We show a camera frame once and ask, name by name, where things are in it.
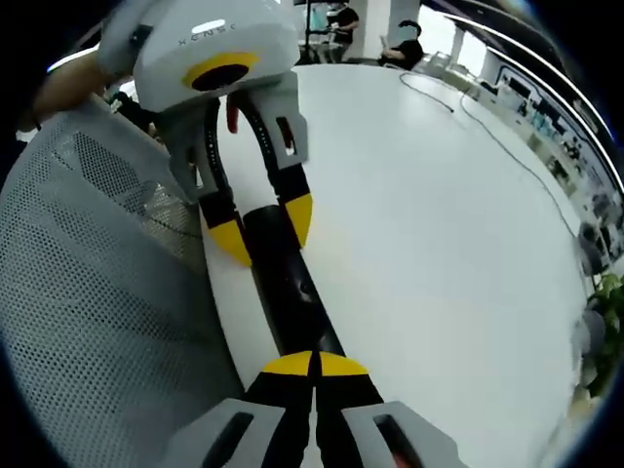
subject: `white table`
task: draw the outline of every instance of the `white table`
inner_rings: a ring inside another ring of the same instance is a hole
[[[304,251],[338,336],[386,401],[454,437],[473,468],[526,468],[566,412],[570,337],[585,295],[572,239],[552,201],[426,77],[357,65],[297,70],[315,198]],[[555,194],[525,143],[466,99]],[[242,213],[274,201],[247,125],[221,125],[221,155]],[[277,357],[248,269],[206,237],[219,316],[250,384]]]

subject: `person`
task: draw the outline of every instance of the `person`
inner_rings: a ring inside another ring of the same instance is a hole
[[[406,25],[416,28],[416,37],[402,42],[399,47],[394,47],[392,49],[385,48],[378,61],[380,65],[391,64],[405,70],[412,70],[422,60],[424,53],[422,51],[422,46],[418,42],[418,37],[420,37],[422,33],[422,27],[420,27],[420,24],[413,21],[403,21],[401,23],[401,27],[405,27]]]
[[[353,31],[360,25],[360,17],[344,2],[338,2],[328,12],[328,24],[335,37],[327,52],[327,60],[329,63],[342,63],[344,55],[353,44]]]

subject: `ceiling light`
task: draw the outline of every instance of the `ceiling light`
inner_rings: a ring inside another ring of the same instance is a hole
[[[96,51],[97,49],[99,49],[99,44],[95,44],[93,47],[90,47],[89,49],[85,49],[84,51],[80,51],[75,54],[72,54],[71,56],[64,57],[60,59],[59,61],[57,61],[55,64],[51,65],[48,68],[48,73],[50,73],[52,70],[56,70],[61,65],[65,65],[66,63],[69,63],[72,60],[76,60],[80,57],[86,56],[90,54],[91,52]]]
[[[609,129],[608,125],[606,124],[605,119],[603,119],[603,116],[598,112],[598,109],[596,109],[596,107],[594,107],[594,104],[592,104],[592,102],[590,100],[588,100],[585,95],[583,95],[581,93],[581,91],[576,88],[576,85],[574,85],[574,83],[572,83],[561,71],[559,71],[559,69],[557,69],[557,67],[555,65],[553,65],[550,61],[546,60],[545,58],[543,58],[542,56],[539,56],[538,54],[536,54],[534,51],[532,51],[531,49],[529,49],[527,46],[525,46],[524,44],[521,44],[520,42],[512,39],[509,36],[506,36],[505,34],[503,34],[502,32],[497,31],[496,29],[492,29],[491,27],[487,27],[484,24],[480,24],[476,21],[472,21],[471,19],[467,19],[464,17],[459,17],[457,15],[451,15],[450,13],[443,13],[441,12],[443,16],[449,18],[450,20],[456,20],[456,21],[460,21],[460,22],[465,22],[466,24],[471,24],[475,27],[478,27],[480,29],[482,29],[483,31],[487,31],[495,36],[500,37],[501,39],[506,40],[507,42],[509,42],[510,44],[513,44],[514,46],[518,47],[519,49],[522,49],[523,51],[525,51],[527,54],[529,54],[530,56],[532,56],[534,59],[537,59],[539,62],[541,62],[542,64],[544,64],[545,66],[547,66],[553,73],[555,73],[557,76],[559,76],[568,86],[570,86],[577,94],[578,96],[581,98],[581,100],[583,102],[585,102],[585,104],[592,110],[592,112],[594,113],[594,115],[601,121],[601,123],[603,124],[604,128],[606,129],[606,131],[608,132],[609,136],[611,137],[611,139],[613,139],[613,134],[611,133],[611,130]]]
[[[489,51],[493,52],[494,54],[500,56],[501,58],[507,60],[509,63],[513,64],[514,66],[519,68],[522,72],[524,72],[526,75],[530,76],[533,80],[535,80],[537,83],[539,83],[546,91],[548,91],[551,95],[553,95],[562,104],[562,106],[567,109],[567,111],[572,116],[574,116],[579,121],[581,126],[585,129],[587,134],[591,137],[591,139],[594,141],[594,143],[596,144],[598,149],[603,154],[603,158],[606,160],[606,163],[608,164],[609,168],[611,169],[611,172],[613,173],[613,177],[615,178],[620,191],[622,193],[624,193],[624,184],[622,183],[622,179],[620,178],[620,175],[617,173],[617,170],[615,170],[615,166],[613,166],[613,163],[611,162],[610,158],[608,157],[608,154],[606,153],[606,150],[603,148],[603,146],[599,142],[599,140],[596,137],[596,135],[592,132],[592,129],[590,129],[590,127],[587,124],[587,122],[585,122],[585,120],[583,120],[583,118],[578,114],[578,112],[576,112],[576,109],[574,109],[571,105],[569,105],[567,103],[567,101],[564,99],[563,96],[561,96],[559,93],[557,93],[551,86],[549,86],[544,80],[539,78],[535,73],[530,71],[528,68],[526,68],[525,66],[521,65],[520,63],[518,63],[517,61],[513,60],[512,58],[506,56],[502,52],[497,51],[493,47],[487,47],[487,49]]]

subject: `yellow ring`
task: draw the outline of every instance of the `yellow ring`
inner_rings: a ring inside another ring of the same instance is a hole
[[[257,62],[258,57],[247,52],[219,54],[189,68],[184,78],[182,78],[182,83],[188,88],[193,88],[193,82],[210,70],[224,65],[244,65],[251,71]]]

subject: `person sitting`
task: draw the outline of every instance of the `person sitting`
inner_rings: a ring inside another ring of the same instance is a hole
[[[378,60],[381,66],[390,64],[404,70],[412,70],[424,57],[422,46],[418,42],[418,37],[422,33],[422,27],[418,23],[409,20],[403,21],[400,27],[408,25],[416,28],[415,39],[404,41],[399,47],[385,48],[381,53],[381,58]]]

